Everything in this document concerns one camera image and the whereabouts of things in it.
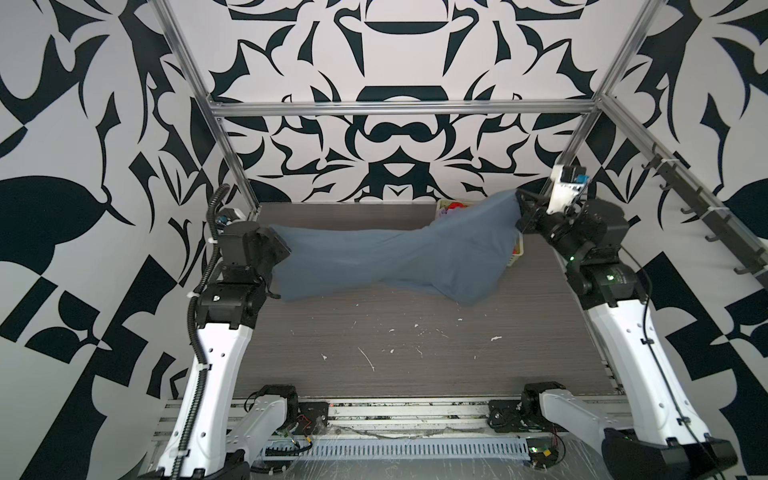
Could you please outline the aluminium frame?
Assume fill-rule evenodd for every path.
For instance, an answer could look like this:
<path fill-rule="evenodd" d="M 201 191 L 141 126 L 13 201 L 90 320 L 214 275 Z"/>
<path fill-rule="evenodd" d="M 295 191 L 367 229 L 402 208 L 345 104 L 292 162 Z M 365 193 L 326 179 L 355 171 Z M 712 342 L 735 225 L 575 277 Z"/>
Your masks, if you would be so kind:
<path fill-rule="evenodd" d="M 261 221 L 417 230 L 439 199 L 548 193 L 587 169 L 629 223 L 619 255 L 710 432 L 767 432 L 767 289 L 643 167 L 680 159 L 767 246 L 763 1 L 156 1 L 227 176 Z M 286 300 L 275 278 L 234 392 L 618 394 L 541 237 L 474 305 L 378 283 Z"/>

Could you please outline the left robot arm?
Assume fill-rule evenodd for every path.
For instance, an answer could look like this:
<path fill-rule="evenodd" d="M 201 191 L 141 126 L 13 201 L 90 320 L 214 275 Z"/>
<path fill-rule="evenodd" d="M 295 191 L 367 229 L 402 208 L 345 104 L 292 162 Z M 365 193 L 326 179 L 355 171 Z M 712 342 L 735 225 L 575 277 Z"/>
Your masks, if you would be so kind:
<path fill-rule="evenodd" d="M 291 386 L 268 387 L 234 427 L 234 388 L 273 268 L 290 250 L 269 227 L 231 223 L 215 237 L 215 267 L 190 295 L 187 328 L 194 362 L 170 439 L 147 479 L 247 479 L 270 437 L 289 426 L 298 401 Z"/>

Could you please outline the small electronics board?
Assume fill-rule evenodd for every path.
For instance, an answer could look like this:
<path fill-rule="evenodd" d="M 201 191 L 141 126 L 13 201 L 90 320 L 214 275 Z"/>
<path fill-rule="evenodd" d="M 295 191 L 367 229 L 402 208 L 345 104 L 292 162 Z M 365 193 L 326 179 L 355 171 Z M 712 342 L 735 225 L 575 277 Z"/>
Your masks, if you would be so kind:
<path fill-rule="evenodd" d="M 548 470 L 564 458 L 565 446 L 556 437 L 531 437 L 526 439 L 527 464 L 534 470 Z"/>

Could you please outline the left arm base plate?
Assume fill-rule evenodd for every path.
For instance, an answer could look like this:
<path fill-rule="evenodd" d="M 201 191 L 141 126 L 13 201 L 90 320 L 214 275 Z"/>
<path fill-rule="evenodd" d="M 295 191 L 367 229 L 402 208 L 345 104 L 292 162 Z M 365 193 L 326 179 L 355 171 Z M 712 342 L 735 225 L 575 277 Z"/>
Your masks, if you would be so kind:
<path fill-rule="evenodd" d="M 279 431 L 290 432 L 293 435 L 311 436 L 326 429 L 330 409 L 328 402 L 289 402 L 287 407 L 287 417 Z"/>

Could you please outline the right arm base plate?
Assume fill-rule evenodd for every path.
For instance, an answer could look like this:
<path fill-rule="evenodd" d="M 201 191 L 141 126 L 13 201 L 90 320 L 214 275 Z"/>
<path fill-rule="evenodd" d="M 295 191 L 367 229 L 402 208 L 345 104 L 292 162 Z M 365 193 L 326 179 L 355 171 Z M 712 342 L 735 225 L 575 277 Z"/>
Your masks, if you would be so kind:
<path fill-rule="evenodd" d="M 496 433 L 565 432 L 544 417 L 537 398 L 528 397 L 489 401 L 487 424 Z"/>

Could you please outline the grey t shirt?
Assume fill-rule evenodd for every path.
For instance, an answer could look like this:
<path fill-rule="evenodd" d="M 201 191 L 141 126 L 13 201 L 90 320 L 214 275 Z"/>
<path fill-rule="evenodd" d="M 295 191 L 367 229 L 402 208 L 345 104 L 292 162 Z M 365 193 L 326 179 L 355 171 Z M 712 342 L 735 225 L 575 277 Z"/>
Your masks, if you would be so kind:
<path fill-rule="evenodd" d="M 417 230 L 317 230 L 275 226 L 291 253 L 274 269 L 286 300 L 384 283 L 474 305 L 493 293 L 520 236 L 513 190 Z"/>

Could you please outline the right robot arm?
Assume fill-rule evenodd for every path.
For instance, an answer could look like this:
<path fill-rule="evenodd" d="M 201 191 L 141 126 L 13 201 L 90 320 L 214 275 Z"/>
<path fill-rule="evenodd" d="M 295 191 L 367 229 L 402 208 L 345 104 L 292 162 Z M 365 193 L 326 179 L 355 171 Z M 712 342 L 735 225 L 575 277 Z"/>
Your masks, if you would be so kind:
<path fill-rule="evenodd" d="M 650 281 L 621 261 L 629 230 L 610 202 L 551 199 L 520 190 L 517 227 L 535 232 L 565 262 L 566 280 L 608 355 L 632 422 L 621 425 L 555 383 L 531 384 L 540 416 L 575 435 L 602 457 L 614 479 L 718 479 L 737 463 L 730 441 L 717 439 L 687 398 L 654 329 Z"/>

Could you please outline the pale green plastic basket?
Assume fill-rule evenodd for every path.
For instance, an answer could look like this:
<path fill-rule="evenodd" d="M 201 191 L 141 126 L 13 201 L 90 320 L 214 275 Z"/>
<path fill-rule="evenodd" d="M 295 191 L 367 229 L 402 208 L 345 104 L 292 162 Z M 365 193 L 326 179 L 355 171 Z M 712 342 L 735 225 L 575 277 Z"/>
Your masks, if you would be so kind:
<path fill-rule="evenodd" d="M 468 205 L 470 205 L 469 208 L 471 208 L 474 205 L 474 202 L 472 202 L 472 201 L 458 201 L 458 200 L 449 200 L 449 199 L 439 199 L 437 201 L 437 203 L 436 203 L 435 217 L 437 215 L 437 211 L 440 208 L 445 208 L 445 207 L 448 206 L 448 204 L 450 204 L 452 202 L 460 202 L 460 203 L 468 204 Z M 462 209 L 451 210 L 451 211 L 449 211 L 448 215 L 451 215 L 451 214 L 453 214 L 453 213 L 455 213 L 457 211 L 460 211 L 460 210 L 462 210 Z M 524 240 L 523 240 L 522 237 L 519 237 L 516 240 L 516 242 L 515 242 L 512 255 L 511 255 L 511 257 L 509 258 L 509 260 L 507 262 L 507 267 L 511 267 L 519 258 L 521 258 L 523 256 L 523 254 L 524 254 Z"/>

